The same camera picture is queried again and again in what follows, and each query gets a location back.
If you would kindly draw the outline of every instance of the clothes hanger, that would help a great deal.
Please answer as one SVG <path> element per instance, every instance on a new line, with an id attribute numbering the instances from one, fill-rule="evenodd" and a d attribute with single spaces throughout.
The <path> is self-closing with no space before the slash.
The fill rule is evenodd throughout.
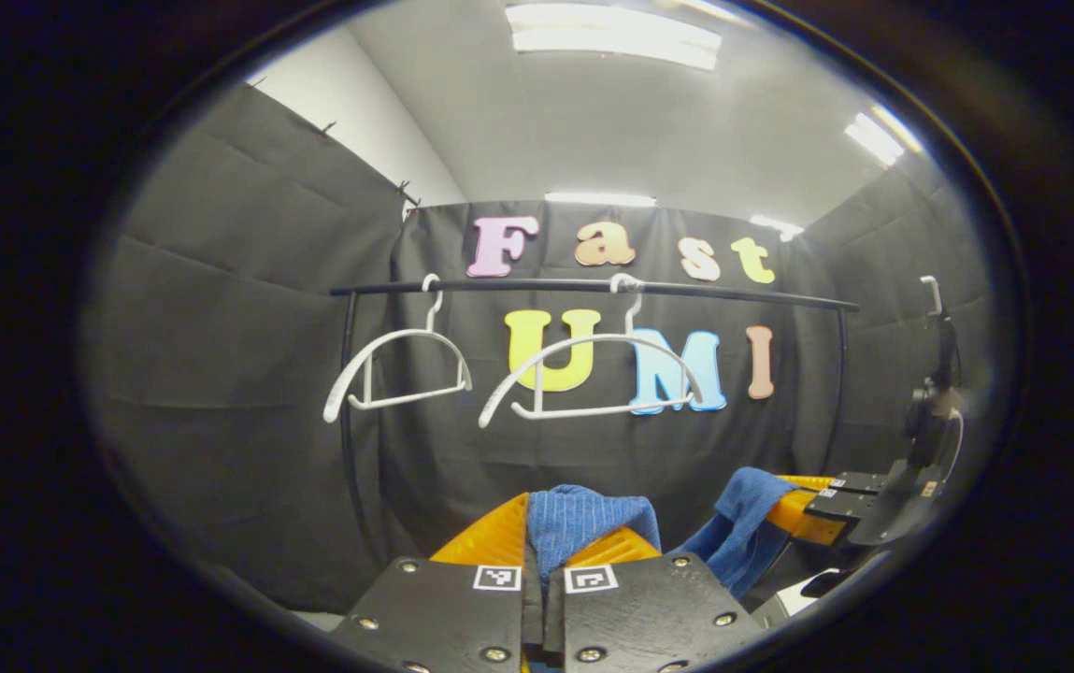
<path id="1" fill-rule="evenodd" d="M 429 284 L 434 280 L 440 280 L 437 274 L 431 273 L 429 276 L 424 277 L 424 282 L 421 284 L 421 290 L 425 293 L 429 292 Z M 333 389 L 328 393 L 328 400 L 324 401 L 324 422 L 333 423 L 340 413 L 342 399 L 345 396 L 345 392 L 348 391 L 350 384 L 353 382 L 353 376 L 357 375 L 358 369 L 362 367 L 362 399 L 358 399 L 352 393 L 349 396 L 350 404 L 353 405 L 354 409 L 381 409 L 390 408 L 390 406 L 405 404 L 405 401 L 416 401 L 425 399 L 425 397 L 436 397 L 438 395 L 448 395 L 449 393 L 456 393 L 459 391 L 469 391 L 471 389 L 471 376 L 469 376 L 469 366 L 465 363 L 465 357 L 463 353 L 458 349 L 447 337 L 441 336 L 433 331 L 433 319 L 437 314 L 438 310 L 441 310 L 441 303 L 444 301 L 442 291 L 437 291 L 437 301 L 433 303 L 433 307 L 429 310 L 429 318 L 424 321 L 424 330 L 400 330 L 400 332 L 391 332 L 383 334 L 383 336 L 378 337 L 374 341 L 371 341 L 358 354 L 353 356 L 342 374 L 336 378 L 335 383 L 333 383 Z M 372 396 L 372 377 L 371 377 L 371 362 L 372 354 L 379 346 L 382 346 L 387 341 L 394 341 L 395 339 L 403 339 L 403 337 L 427 337 L 429 339 L 434 339 L 436 341 L 442 342 L 449 346 L 455 356 L 458 356 L 458 380 L 456 383 L 452 384 L 450 387 L 441 387 L 439 391 L 429 391 L 426 393 L 412 393 L 411 395 L 401 395 L 398 397 L 387 397 L 386 400 L 375 400 Z"/>
<path id="2" fill-rule="evenodd" d="M 695 399 L 695 391 L 698 391 L 699 389 L 698 380 L 695 380 L 694 372 L 690 370 L 690 366 L 686 366 L 685 362 L 682 362 L 682 359 L 678 356 L 678 353 L 670 351 L 668 348 L 665 348 L 665 346 L 661 346 L 659 343 L 653 343 L 652 341 L 640 339 L 640 337 L 636 336 L 634 331 L 632 331 L 632 319 L 640 312 L 640 302 L 642 302 L 640 289 L 642 289 L 643 282 L 633 278 L 629 274 L 618 273 L 610 280 L 610 291 L 612 291 L 612 293 L 618 293 L 621 284 L 626 286 L 627 289 L 637 293 L 636 303 L 632 304 L 632 308 L 627 310 L 626 314 L 624 314 L 623 334 L 587 334 L 587 336 L 579 336 L 575 339 L 558 341 L 557 343 L 548 346 L 548 348 L 542 349 L 537 354 L 534 354 L 533 357 L 527 359 L 527 361 L 524 361 L 523 364 L 518 366 L 516 370 L 504 379 L 494 392 L 491 393 L 491 396 L 487 400 L 487 406 L 482 408 L 482 413 L 478 416 L 478 426 L 487 427 L 487 425 L 491 423 L 491 416 L 494 416 L 494 410 L 495 408 L 498 408 L 504 394 L 506 394 L 516 384 L 517 380 L 520 380 L 521 376 L 523 376 L 525 371 L 532 369 L 533 366 L 537 367 L 537 380 L 536 383 L 533 384 L 533 409 L 525 409 L 519 401 L 511 401 L 511 410 L 513 410 L 519 416 L 531 419 L 531 421 L 540 421 L 540 419 L 548 418 L 601 416 L 601 414 L 605 413 L 621 413 L 630 412 L 630 410 L 668 408 L 668 406 L 683 405 L 687 404 L 687 401 L 691 401 L 692 399 Z M 640 346 L 647 346 L 649 349 L 655 349 L 666 353 L 669 357 L 672 357 L 679 366 L 681 366 L 682 396 L 677 400 L 645 401 L 645 404 L 614 406 L 614 408 L 545 410 L 545 383 L 542 383 L 542 376 L 545 376 L 542 374 L 542 370 L 545 369 L 542 363 L 545 362 L 545 359 L 548 359 L 555 352 L 574 348 L 576 345 L 593 341 L 626 341 L 634 345 L 639 343 Z"/>

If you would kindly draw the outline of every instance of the blue cloth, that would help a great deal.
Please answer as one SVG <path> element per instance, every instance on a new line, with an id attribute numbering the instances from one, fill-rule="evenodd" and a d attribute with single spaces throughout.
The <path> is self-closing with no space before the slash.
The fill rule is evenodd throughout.
<path id="1" fill-rule="evenodd" d="M 734 597 L 742 597 L 789 539 L 789 532 L 765 521 L 782 496 L 794 488 L 765 470 L 742 467 L 715 502 L 716 515 L 674 553 L 698 554 Z"/>
<path id="2" fill-rule="evenodd" d="M 591 542 L 627 525 L 661 551 L 657 515 L 642 496 L 605 497 L 585 486 L 555 486 L 528 495 L 528 541 L 537 550 L 541 584 Z"/>

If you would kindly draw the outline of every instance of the black fabric backdrop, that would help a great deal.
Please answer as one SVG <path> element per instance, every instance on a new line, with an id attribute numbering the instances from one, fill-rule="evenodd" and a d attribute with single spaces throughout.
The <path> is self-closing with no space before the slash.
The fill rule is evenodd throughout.
<path id="1" fill-rule="evenodd" d="M 693 235 L 715 249 L 717 286 L 860 303 L 848 316 L 834 447 L 828 456 L 839 356 L 831 311 L 649 295 L 636 325 L 659 330 L 677 352 L 691 332 L 720 335 L 727 408 L 525 422 L 507 406 L 529 404 L 518 386 L 480 430 L 478 413 L 508 374 L 508 311 L 548 311 L 548 345 L 567 336 L 561 316 L 569 309 L 599 311 L 596 333 L 621 332 L 632 297 L 447 293 L 436 328 L 467 356 L 474 390 L 343 409 L 383 553 L 431 554 L 504 499 L 560 482 L 648 496 L 662 540 L 674 545 L 710 516 L 741 466 L 884 469 L 906 445 L 898 433 L 910 387 L 934 363 L 917 281 L 925 273 L 940 278 L 955 312 L 967 387 L 988 392 L 997 345 L 984 260 L 963 205 L 925 158 L 904 157 L 792 243 L 743 221 L 672 209 L 471 204 L 423 208 L 401 224 L 401 206 L 362 159 L 258 90 L 234 90 L 148 179 L 98 308 L 102 339 L 92 346 L 106 443 L 185 541 L 288 608 L 345 612 L 378 573 L 353 524 L 338 426 L 320 416 L 340 369 L 345 308 L 328 290 L 426 273 L 465 278 L 479 217 L 540 221 L 510 278 L 626 272 L 703 286 L 679 263 L 678 239 Z M 638 255 L 624 267 L 583 267 L 575 234 L 608 220 L 626 226 Z M 768 249 L 772 284 L 750 280 L 730 250 L 746 235 Z M 430 303 L 419 293 L 363 297 L 353 352 L 378 334 L 420 327 Z M 775 392 L 766 400 L 746 395 L 752 324 L 773 331 Z M 429 341 L 395 342 L 375 363 L 376 396 L 448 386 L 454 371 L 450 354 Z M 587 382 L 549 393 L 546 406 L 626 404 L 635 375 L 630 346 L 598 343 Z"/>

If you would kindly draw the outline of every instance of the fluorescent light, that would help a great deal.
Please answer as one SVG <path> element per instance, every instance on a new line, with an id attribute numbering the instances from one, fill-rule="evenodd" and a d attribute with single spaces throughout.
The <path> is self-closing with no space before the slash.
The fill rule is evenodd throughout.
<path id="1" fill-rule="evenodd" d="M 844 129 L 844 133 L 853 137 L 853 141 L 859 142 L 863 148 L 887 166 L 895 165 L 898 158 L 903 156 L 903 146 L 895 142 L 890 134 L 884 132 L 883 128 L 860 112 L 857 113 L 854 123 Z"/>
<path id="2" fill-rule="evenodd" d="M 890 131 L 895 132 L 895 135 L 904 142 L 908 148 L 912 149 L 912 152 L 916 155 L 923 152 L 923 146 L 919 145 L 918 137 L 914 137 L 914 133 L 910 132 L 906 125 L 901 122 L 899 118 L 896 118 L 890 111 L 884 109 L 881 105 L 874 105 L 873 114 L 876 115 L 879 119 L 883 120 L 883 122 L 886 123 L 886 127 L 889 127 Z"/>
<path id="3" fill-rule="evenodd" d="M 653 196 L 634 194 L 601 194 L 600 192 L 549 192 L 546 201 L 562 204 L 600 204 L 605 206 L 652 207 L 657 205 Z"/>
<path id="4" fill-rule="evenodd" d="M 601 52 L 715 69 L 720 35 L 673 18 L 604 4 L 511 4 L 516 52 Z"/>
<path id="5" fill-rule="evenodd" d="M 738 17 L 737 14 L 728 12 L 724 8 L 719 8 L 719 5 L 708 3 L 707 0 L 674 0 L 678 4 L 685 4 L 692 10 L 698 10 L 703 14 L 710 14 L 712 17 L 722 18 L 725 21 L 732 21 L 734 25 L 741 25 L 744 27 L 754 27 L 746 20 L 746 18 Z"/>
<path id="6" fill-rule="evenodd" d="M 775 219 L 768 218 L 765 216 L 754 216 L 749 219 L 755 225 L 769 226 L 770 229 L 775 229 L 782 233 L 782 242 L 788 242 L 789 238 L 794 238 L 795 235 L 802 234 L 802 228 L 797 224 L 787 224 L 784 221 L 777 221 Z"/>

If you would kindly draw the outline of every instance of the black metal rod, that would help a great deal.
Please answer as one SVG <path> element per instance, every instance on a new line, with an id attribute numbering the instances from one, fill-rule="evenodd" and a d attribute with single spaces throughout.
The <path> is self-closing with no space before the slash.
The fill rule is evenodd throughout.
<path id="1" fill-rule="evenodd" d="M 574 279 L 514 279 L 514 280 L 435 280 L 429 286 L 434 293 L 437 290 L 469 291 L 469 293 L 497 293 L 497 291 L 545 290 L 572 291 L 572 293 L 610 293 L 610 280 L 574 280 Z M 858 311 L 858 304 L 807 297 L 802 294 L 767 293 L 757 290 L 731 290 L 729 287 L 685 286 L 681 282 L 644 282 L 640 287 L 644 294 L 672 294 L 678 297 L 711 297 L 717 299 L 743 299 L 746 302 L 765 302 L 770 304 L 792 304 L 795 307 L 815 309 Z M 422 293 L 420 282 L 379 282 L 375 286 L 335 287 L 330 294 L 343 297 L 345 294 L 400 294 Z"/>
<path id="2" fill-rule="evenodd" d="M 847 355 L 847 319 L 844 311 L 836 311 L 840 323 L 840 357 L 836 361 L 836 410 L 832 411 L 832 430 L 827 435 L 827 451 L 824 452 L 824 468 L 821 474 L 827 474 L 827 460 L 831 459 L 832 447 L 836 447 L 836 430 L 840 427 L 840 414 L 844 412 L 844 357 Z"/>
<path id="3" fill-rule="evenodd" d="M 357 312 L 358 293 L 350 293 L 350 301 L 345 304 L 345 330 L 342 334 L 342 370 L 350 363 L 350 351 L 353 350 L 353 314 Z M 362 533 L 362 542 L 366 553 L 382 566 L 378 546 L 371 535 L 371 524 L 366 521 L 366 510 L 362 507 L 362 491 L 358 489 L 358 467 L 353 455 L 353 429 L 350 427 L 350 410 L 338 416 L 342 425 L 342 460 L 345 465 L 345 485 L 350 491 L 350 503 L 353 506 L 353 518 L 358 522 L 358 532 Z"/>

